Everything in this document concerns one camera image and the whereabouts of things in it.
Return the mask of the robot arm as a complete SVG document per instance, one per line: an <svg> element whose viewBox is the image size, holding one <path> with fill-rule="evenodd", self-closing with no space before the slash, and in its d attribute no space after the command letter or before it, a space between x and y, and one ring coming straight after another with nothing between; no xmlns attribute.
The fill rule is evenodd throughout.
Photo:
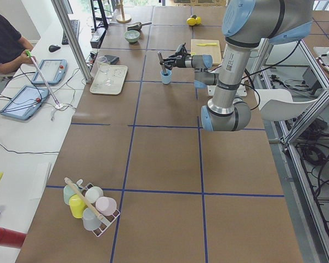
<svg viewBox="0 0 329 263"><path fill-rule="evenodd" d="M175 54L160 59L165 73L174 67L194 68L196 88L215 86L213 97L201 108L205 130L236 131L247 126L251 110L236 92L252 49L263 38L276 45L306 37L311 30L313 4L313 1L231 1L222 24L226 50L216 73L208 71L211 56L191 55L183 44Z"/></svg>

